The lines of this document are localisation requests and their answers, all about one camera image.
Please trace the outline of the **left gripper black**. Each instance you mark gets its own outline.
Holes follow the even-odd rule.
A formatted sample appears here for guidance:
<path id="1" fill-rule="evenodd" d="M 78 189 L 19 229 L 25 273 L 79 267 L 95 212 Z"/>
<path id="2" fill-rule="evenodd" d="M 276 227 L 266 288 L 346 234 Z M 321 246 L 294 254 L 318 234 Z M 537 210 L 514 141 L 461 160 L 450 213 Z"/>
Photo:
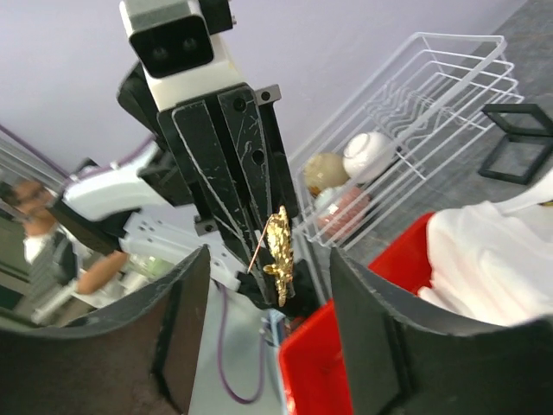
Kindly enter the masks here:
<path id="1" fill-rule="evenodd" d="M 284 209 L 285 225 L 298 214 L 296 194 L 271 102 L 260 102 L 241 79 L 227 86 L 210 82 L 185 98 L 196 84 L 173 87 L 174 104 L 159 108 L 155 86 L 136 63 L 121 83 L 117 100 L 148 128 L 158 146 L 139 178 L 174 206 L 194 204 L 200 222 L 213 222 L 226 248 L 251 271 L 238 275 L 239 292 L 260 309 L 302 310 L 302 277 L 295 265 L 276 269 L 277 257 L 259 247 L 257 233 Z"/>

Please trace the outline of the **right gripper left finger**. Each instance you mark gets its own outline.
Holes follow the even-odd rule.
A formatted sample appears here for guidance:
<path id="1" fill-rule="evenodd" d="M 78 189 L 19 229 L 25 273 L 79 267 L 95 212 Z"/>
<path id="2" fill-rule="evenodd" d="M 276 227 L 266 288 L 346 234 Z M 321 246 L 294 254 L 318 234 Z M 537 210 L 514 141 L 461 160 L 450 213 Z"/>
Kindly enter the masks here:
<path id="1" fill-rule="evenodd" d="M 1 412 L 186 414 L 207 310 L 202 246 L 164 277 L 65 327 L 1 331 Z"/>

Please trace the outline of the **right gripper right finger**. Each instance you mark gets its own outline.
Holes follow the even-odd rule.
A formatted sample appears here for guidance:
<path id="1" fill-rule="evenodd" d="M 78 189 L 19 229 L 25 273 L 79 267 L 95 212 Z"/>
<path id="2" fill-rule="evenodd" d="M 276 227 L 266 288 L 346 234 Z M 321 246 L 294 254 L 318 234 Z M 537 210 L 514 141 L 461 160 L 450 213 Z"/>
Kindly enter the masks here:
<path id="1" fill-rule="evenodd" d="M 336 249 L 330 278 L 355 413 L 551 413 L 550 316 L 510 327 L 459 316 Z"/>

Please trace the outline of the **gold leaf brooch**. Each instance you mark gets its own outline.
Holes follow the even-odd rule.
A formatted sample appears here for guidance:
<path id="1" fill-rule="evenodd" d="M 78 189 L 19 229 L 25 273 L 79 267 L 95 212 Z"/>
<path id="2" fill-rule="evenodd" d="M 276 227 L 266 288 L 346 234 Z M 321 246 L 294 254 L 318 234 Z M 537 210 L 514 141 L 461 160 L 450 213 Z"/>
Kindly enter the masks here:
<path id="1" fill-rule="evenodd" d="M 254 266 L 264 240 L 266 241 L 266 247 L 271 257 L 274 259 L 274 262 L 269 265 L 264 265 L 263 271 L 275 278 L 278 306 L 283 307 L 288 298 L 289 285 L 293 282 L 294 269 L 292 233 L 288 212 L 284 205 L 281 205 L 277 212 L 271 214 L 266 221 L 247 272 L 250 272 Z"/>

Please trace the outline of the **white t-shirt daisy print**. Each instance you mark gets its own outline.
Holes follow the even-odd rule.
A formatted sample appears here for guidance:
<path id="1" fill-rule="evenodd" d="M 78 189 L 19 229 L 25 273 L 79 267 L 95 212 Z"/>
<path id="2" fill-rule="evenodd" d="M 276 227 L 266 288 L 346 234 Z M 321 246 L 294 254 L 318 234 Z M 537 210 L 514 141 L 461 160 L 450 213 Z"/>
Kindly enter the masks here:
<path id="1" fill-rule="evenodd" d="M 434 214 L 426 236 L 431 277 L 421 299 L 499 326 L 551 314 L 551 173 L 510 200 Z"/>

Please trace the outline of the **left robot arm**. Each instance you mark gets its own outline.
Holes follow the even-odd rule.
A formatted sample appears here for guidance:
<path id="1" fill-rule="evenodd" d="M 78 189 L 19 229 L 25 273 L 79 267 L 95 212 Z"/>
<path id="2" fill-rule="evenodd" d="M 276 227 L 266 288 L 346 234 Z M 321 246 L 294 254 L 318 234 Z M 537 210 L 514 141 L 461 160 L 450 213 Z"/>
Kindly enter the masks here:
<path id="1" fill-rule="evenodd" d="M 158 110 L 143 67 L 136 64 L 118 90 L 118 103 L 153 137 L 112 165 L 82 163 L 52 204 L 52 214 L 92 249 L 177 261 L 188 253 L 187 235 L 155 223 L 143 208 L 192 205 L 198 235 L 219 233 L 244 265 L 234 276 L 239 292 L 258 308 L 303 316 L 310 303 L 303 274 L 276 268 L 267 221 L 283 214 L 291 234 L 298 206 L 274 104 L 276 85 L 255 90 L 228 74 L 200 77 L 205 92 L 186 97 L 191 73 L 162 80 L 177 101 Z"/>

